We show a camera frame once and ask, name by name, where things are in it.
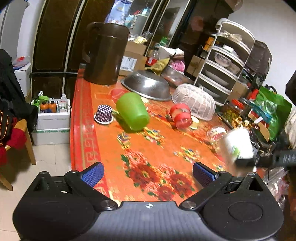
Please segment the white floral paper cup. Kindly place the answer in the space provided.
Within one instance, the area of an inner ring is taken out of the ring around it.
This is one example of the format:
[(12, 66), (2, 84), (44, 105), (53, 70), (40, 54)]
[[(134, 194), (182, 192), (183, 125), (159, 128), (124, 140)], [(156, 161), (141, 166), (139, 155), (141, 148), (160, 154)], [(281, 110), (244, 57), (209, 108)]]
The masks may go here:
[(237, 159), (252, 159), (254, 152), (247, 128), (235, 128), (216, 142), (219, 154), (226, 163)]

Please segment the green plastic cup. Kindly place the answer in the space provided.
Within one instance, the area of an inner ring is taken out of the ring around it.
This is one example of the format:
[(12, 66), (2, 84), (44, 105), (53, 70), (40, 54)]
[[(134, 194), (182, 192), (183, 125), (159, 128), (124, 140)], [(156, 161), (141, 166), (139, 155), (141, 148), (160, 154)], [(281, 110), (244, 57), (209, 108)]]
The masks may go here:
[(149, 123), (149, 114), (137, 93), (123, 94), (116, 102), (116, 109), (132, 131), (141, 131)]

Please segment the clear jar with patterned tape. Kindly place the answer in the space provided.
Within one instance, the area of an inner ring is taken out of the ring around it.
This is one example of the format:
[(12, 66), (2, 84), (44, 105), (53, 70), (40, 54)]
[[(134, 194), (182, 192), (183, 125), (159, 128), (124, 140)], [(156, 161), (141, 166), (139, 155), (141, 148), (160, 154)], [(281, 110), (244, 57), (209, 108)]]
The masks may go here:
[(213, 145), (215, 144), (220, 138), (222, 138), (226, 134), (226, 130), (221, 126), (216, 126), (211, 128), (207, 132), (207, 138), (209, 142)]

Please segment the green shopping bag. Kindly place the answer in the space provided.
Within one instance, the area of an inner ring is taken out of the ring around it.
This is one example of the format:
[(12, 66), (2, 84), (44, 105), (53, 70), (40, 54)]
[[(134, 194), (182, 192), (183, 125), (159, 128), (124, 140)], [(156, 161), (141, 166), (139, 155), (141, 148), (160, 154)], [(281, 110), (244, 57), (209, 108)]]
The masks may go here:
[(271, 141), (274, 141), (279, 132), (283, 129), (290, 111), (292, 110), (292, 104), (283, 96), (274, 92), (274, 90), (272, 86), (260, 87), (259, 93), (254, 101), (256, 105), (270, 116), (268, 119), (268, 131)]

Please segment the red floral tablecloth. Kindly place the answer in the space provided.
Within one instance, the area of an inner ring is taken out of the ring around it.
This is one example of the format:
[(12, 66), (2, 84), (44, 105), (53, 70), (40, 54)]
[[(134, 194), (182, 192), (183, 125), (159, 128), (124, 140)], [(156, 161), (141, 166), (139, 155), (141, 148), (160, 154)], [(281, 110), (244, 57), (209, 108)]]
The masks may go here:
[(121, 82), (97, 85), (84, 79), (84, 65), (77, 73), (70, 131), (72, 168), (84, 170), (102, 162), (104, 176), (95, 188), (113, 201), (174, 201), (180, 205), (201, 190), (193, 176), (193, 165), (201, 162), (215, 172), (227, 171), (245, 176), (219, 156), (207, 138), (207, 132), (223, 126), (214, 116), (201, 121), (196, 130), (178, 130), (170, 121), (171, 101), (144, 99), (149, 113), (148, 125), (131, 131), (119, 116), (102, 125), (94, 120), (101, 104), (115, 107), (110, 92), (125, 89)]

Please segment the yellow cupcake liner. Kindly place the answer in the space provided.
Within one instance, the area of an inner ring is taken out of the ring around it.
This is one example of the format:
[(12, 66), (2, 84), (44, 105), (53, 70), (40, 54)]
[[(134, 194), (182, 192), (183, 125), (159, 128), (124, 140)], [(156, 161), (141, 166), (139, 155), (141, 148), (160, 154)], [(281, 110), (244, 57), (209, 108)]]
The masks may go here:
[(199, 126), (199, 120), (195, 116), (191, 116), (192, 124), (190, 125), (190, 129), (196, 130)]

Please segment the purple polka dot cupcake liner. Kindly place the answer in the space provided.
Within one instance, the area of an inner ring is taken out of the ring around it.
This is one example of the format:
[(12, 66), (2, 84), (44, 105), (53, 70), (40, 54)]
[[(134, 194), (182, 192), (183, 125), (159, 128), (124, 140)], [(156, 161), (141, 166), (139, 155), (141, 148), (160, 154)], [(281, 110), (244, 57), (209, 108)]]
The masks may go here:
[(108, 125), (113, 122), (113, 109), (107, 104), (101, 104), (98, 106), (96, 113), (94, 114), (94, 120), (102, 125)]

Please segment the white foam box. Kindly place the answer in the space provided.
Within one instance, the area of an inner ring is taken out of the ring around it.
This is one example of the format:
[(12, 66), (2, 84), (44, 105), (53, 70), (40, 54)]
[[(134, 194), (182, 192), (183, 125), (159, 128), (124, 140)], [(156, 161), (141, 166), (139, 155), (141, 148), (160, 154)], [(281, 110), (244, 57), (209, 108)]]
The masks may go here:
[(70, 117), (70, 100), (65, 95), (61, 99), (40, 100), (37, 124), (32, 131), (34, 145), (68, 144)]

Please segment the red banded glass jar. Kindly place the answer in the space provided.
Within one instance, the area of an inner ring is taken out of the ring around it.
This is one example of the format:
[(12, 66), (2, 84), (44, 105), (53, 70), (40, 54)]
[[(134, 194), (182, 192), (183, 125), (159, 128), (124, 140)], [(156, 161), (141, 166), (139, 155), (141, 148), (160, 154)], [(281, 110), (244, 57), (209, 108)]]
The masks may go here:
[(184, 130), (193, 123), (190, 108), (185, 103), (174, 104), (169, 114), (178, 130)]

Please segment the wooden chair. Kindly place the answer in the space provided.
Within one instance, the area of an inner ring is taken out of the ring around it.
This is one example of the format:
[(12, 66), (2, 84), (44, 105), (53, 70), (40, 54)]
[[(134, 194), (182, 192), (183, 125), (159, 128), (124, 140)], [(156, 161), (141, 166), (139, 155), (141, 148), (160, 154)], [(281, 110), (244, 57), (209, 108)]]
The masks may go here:
[(21, 150), (25, 148), (32, 165), (36, 165), (33, 144), (27, 127), (27, 121), (22, 119), (12, 123), (1, 123), (1, 166), (8, 162), (7, 152), (10, 149)]

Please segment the white tiered dish rack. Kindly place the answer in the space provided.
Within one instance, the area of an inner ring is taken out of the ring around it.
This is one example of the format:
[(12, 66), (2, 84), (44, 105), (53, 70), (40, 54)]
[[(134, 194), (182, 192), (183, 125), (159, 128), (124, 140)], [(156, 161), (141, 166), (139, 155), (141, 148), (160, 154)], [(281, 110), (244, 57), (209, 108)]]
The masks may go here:
[(222, 18), (217, 33), (194, 82), (224, 106), (239, 80), (255, 44), (254, 35), (239, 23)]

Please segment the steel colander bowl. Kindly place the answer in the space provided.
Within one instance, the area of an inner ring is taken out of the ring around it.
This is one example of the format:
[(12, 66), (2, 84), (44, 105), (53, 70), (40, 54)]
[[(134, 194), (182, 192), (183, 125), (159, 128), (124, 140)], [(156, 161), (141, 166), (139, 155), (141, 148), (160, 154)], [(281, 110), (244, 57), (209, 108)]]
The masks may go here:
[(121, 80), (121, 84), (142, 97), (156, 101), (170, 101), (170, 86), (168, 82), (145, 70), (138, 70)]

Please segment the cardboard box with label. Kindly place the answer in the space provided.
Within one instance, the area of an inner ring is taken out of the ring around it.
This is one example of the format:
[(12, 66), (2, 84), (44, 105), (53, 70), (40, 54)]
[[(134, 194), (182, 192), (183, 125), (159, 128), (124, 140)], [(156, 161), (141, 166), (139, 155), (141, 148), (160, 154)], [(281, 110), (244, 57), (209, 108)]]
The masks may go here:
[(138, 70), (144, 70), (147, 57), (144, 56), (145, 45), (127, 42), (119, 70), (120, 76), (128, 76)]

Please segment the dark brown plastic pitcher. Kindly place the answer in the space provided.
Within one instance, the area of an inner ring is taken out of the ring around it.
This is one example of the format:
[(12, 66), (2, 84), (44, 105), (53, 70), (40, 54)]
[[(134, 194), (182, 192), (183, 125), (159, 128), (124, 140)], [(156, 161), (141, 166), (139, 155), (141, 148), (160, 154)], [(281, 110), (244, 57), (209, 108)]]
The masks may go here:
[(112, 23), (90, 23), (83, 43), (84, 79), (99, 85), (117, 82), (130, 31)]

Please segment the dark wooden glass cabinet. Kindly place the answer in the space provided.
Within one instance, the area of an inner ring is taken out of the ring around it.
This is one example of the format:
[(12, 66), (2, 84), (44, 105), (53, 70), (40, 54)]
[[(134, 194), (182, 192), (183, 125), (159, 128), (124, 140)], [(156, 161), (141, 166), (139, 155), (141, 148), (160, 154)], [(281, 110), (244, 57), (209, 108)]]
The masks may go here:
[(235, 11), (235, 1), (45, 1), (32, 56), (32, 97), (74, 96), (80, 64), (95, 83), (113, 83), (121, 60), (133, 68), (157, 44), (180, 48), (189, 62)]

